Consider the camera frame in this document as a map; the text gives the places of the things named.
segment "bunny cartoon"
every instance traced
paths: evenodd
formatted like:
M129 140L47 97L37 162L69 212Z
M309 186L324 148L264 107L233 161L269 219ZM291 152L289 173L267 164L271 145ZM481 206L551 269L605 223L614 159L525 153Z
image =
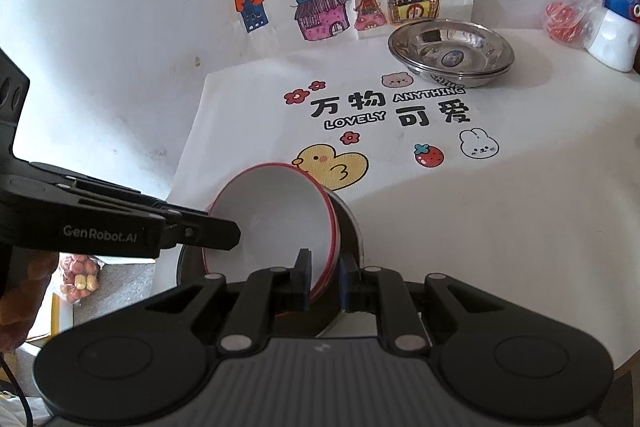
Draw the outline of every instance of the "bunny cartoon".
M497 155L500 150L498 142L491 138L484 129L475 128L460 133L460 150L468 158L484 160Z

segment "strawberry cartoon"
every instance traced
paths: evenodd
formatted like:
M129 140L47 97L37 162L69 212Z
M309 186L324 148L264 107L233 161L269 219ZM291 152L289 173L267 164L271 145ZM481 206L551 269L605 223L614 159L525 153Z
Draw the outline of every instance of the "strawberry cartoon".
M416 144L415 160L423 167L433 168L444 162L444 153L433 145Z

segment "bowl stack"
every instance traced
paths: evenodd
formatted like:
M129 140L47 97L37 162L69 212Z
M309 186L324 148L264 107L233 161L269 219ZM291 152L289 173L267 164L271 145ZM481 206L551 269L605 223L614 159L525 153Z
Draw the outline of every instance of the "bowl stack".
M389 36L388 45L411 72L444 85L484 86L509 71L515 60L503 36L448 19L401 26Z

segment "yellow duck cartoon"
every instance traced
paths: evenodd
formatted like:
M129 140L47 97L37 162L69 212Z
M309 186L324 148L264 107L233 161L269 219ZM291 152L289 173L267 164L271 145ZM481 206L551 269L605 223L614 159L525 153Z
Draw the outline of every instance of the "yellow duck cartoon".
M349 187L360 181L369 169L369 160L359 152L335 155L330 145L310 145L291 162L308 172L319 184L330 190Z

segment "white bowl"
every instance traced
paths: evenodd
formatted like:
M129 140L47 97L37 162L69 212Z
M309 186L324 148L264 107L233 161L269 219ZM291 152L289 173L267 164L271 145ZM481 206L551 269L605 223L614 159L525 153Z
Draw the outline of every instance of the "white bowl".
M235 221L240 243L229 251L203 249L208 273L244 281L259 269L290 268L301 248L311 251L311 298L325 289L340 248L329 196L306 172L281 163L251 167L233 178L210 206L209 216Z

